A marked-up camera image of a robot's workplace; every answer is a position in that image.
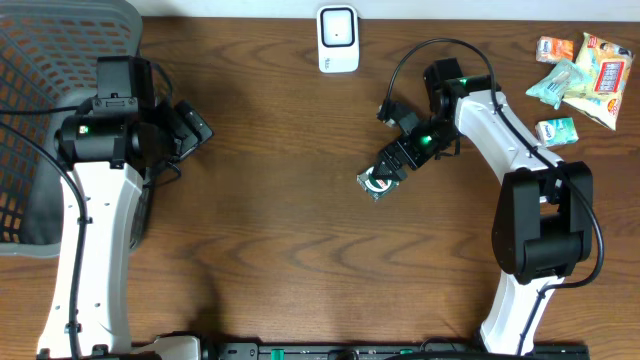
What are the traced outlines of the green white tissue pack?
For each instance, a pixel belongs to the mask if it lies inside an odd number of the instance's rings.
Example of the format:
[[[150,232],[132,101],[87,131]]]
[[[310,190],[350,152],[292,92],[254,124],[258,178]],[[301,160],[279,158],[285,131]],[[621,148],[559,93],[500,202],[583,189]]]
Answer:
[[[540,121],[535,126],[539,141],[545,147],[574,144],[579,136],[571,117]]]

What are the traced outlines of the orange tissue pack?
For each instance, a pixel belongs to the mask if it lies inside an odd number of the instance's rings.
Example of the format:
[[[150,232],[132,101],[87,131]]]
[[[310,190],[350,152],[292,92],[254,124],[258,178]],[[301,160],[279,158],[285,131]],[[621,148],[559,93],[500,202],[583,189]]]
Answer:
[[[571,40],[541,36],[536,43],[536,60],[541,63],[557,64],[563,59],[572,61],[574,43]]]

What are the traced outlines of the light teal wipes pack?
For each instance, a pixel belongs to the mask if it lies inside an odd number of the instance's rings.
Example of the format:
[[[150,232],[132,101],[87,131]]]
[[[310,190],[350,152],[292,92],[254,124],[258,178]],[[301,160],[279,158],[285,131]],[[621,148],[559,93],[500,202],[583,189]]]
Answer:
[[[569,89],[591,81],[587,72],[570,60],[562,59],[544,79],[530,87],[526,94],[558,110]]]

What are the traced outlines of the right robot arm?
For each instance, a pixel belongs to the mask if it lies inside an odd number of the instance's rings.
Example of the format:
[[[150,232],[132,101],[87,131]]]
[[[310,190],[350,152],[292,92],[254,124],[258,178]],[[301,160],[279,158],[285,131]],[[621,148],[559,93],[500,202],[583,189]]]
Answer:
[[[492,73],[466,77],[454,58],[424,72],[432,115],[421,119],[400,102],[384,99],[378,119],[398,138],[366,172],[381,193],[429,160],[468,138],[500,183],[491,229],[501,269],[492,308],[478,330],[482,348],[527,355],[553,293],[592,281],[569,281],[575,267],[602,242],[592,208],[593,179],[583,162],[567,163],[536,141],[511,110]]]

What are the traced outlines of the dark green Zam-Buk box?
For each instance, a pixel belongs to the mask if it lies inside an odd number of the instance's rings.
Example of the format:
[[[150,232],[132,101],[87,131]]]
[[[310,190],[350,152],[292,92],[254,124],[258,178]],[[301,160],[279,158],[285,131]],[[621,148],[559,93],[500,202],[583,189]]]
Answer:
[[[369,167],[356,176],[356,181],[374,201],[378,201],[397,188],[399,182],[375,179],[372,176],[373,170],[373,166]]]

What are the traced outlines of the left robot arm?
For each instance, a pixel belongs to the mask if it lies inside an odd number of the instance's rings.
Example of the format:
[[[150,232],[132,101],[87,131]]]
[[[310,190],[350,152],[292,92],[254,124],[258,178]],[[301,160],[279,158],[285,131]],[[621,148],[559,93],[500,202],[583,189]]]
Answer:
[[[188,333],[132,342],[127,310],[130,241],[144,191],[213,137],[186,101],[155,95],[158,66],[141,57],[97,61],[97,92],[67,116],[51,162],[64,215],[56,286],[37,345],[39,359],[207,359]]]

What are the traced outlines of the yellow antibacterial wipes bag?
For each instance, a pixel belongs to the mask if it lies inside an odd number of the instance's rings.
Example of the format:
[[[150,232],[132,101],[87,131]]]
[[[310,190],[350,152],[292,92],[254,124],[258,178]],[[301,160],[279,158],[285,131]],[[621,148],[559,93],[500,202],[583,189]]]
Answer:
[[[591,80],[573,86],[563,101],[593,121],[615,131],[635,54],[587,32],[574,64]]]

